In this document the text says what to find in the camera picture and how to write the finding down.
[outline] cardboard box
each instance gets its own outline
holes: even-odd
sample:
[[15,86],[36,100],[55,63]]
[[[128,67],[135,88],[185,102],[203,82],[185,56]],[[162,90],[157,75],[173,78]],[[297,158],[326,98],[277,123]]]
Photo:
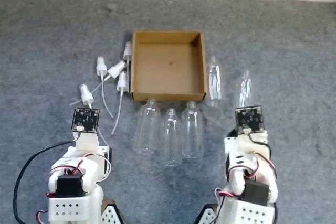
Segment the cardboard box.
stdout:
[[133,33],[131,94],[135,101],[202,101],[206,95],[203,34]]

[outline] plastic tube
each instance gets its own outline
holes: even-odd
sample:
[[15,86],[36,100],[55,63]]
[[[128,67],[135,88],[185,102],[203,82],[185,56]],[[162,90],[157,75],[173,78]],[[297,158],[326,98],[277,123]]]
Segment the plastic tube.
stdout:
[[104,95],[104,76],[101,75],[101,96],[103,97],[103,103],[105,106],[105,109],[107,110],[107,112],[109,113],[109,115],[111,116],[111,118],[113,118],[113,115],[111,113],[111,111],[109,110],[109,108],[107,107],[106,101],[105,101],[105,95]]
[[98,131],[98,134],[99,134],[100,138],[101,138],[101,139],[103,140],[103,142],[105,143],[105,145],[109,147],[110,145],[106,142],[106,140],[105,140],[105,138],[104,138],[104,136],[103,136],[103,134],[101,133],[101,131],[100,131],[99,128],[97,129],[97,131]]
[[129,80],[129,66],[130,66],[130,58],[127,58],[127,92],[130,92],[130,80]]
[[117,125],[118,125],[118,121],[119,121],[119,117],[120,117],[120,111],[121,111],[121,101],[122,101],[122,95],[123,95],[123,91],[120,92],[120,102],[119,102],[119,109],[118,109],[118,115],[117,115],[117,120],[115,121],[115,125],[113,127],[112,133],[111,135],[114,134],[114,132],[116,131]]

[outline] clear plastic bottle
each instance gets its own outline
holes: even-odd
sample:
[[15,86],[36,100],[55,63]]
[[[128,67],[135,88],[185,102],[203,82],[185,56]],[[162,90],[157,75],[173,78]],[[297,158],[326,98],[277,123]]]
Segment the clear plastic bottle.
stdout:
[[203,118],[196,102],[188,102],[182,113],[182,153],[185,158],[204,154]]
[[141,154],[153,154],[157,149],[160,127],[160,110],[155,100],[148,100],[141,107],[133,143],[134,151]]
[[211,56],[208,63],[208,94],[206,104],[210,107],[219,107],[224,96],[222,67],[215,56]]
[[172,108],[168,109],[162,121],[162,146],[160,146],[160,158],[166,166],[175,166],[182,163],[180,127],[180,119],[177,117],[176,111]]
[[238,78],[235,90],[235,107],[247,107],[253,104],[251,98],[251,76],[250,71],[245,69],[243,75]]

